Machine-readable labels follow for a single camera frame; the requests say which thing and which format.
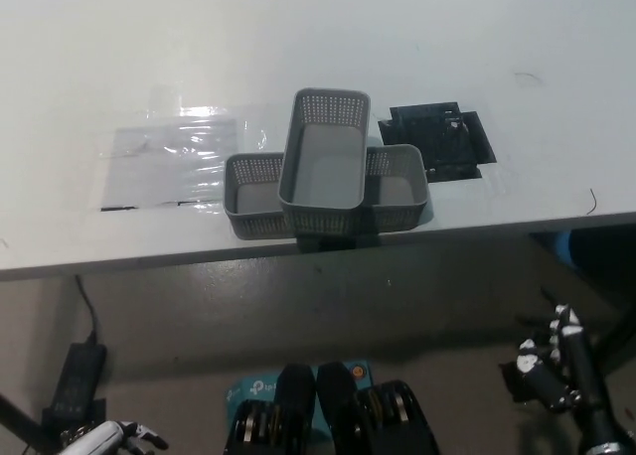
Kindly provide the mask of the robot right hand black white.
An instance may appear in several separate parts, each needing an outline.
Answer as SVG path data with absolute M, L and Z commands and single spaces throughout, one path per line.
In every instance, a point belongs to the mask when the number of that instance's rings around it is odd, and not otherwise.
M 580 430 L 580 454 L 633 454 L 634 440 L 617 421 L 590 340 L 573 308 L 556 304 L 544 332 L 524 340 L 512 362 L 518 401 L 536 400 L 547 411 L 570 413 Z

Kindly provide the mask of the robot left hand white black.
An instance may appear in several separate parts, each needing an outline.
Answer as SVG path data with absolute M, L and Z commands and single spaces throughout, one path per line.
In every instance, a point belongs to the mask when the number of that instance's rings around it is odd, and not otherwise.
M 164 438 L 141 423 L 107 420 L 76 438 L 60 455 L 155 454 L 168 449 Z

